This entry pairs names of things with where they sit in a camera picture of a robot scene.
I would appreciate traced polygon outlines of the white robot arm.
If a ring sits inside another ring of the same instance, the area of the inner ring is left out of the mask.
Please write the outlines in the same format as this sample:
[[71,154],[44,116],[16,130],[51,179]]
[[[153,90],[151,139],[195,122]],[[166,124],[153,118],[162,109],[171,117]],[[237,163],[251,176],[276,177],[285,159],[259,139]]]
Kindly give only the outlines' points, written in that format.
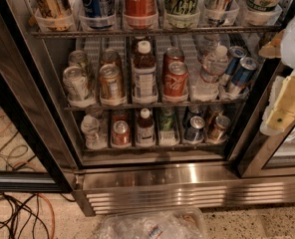
[[287,77],[275,78],[269,95],[269,104],[265,109],[260,131],[265,135],[276,135],[285,131],[295,120],[295,16],[287,27],[265,45],[259,53],[264,53],[278,42],[278,52],[274,49],[273,56],[278,55],[283,65],[293,72]]

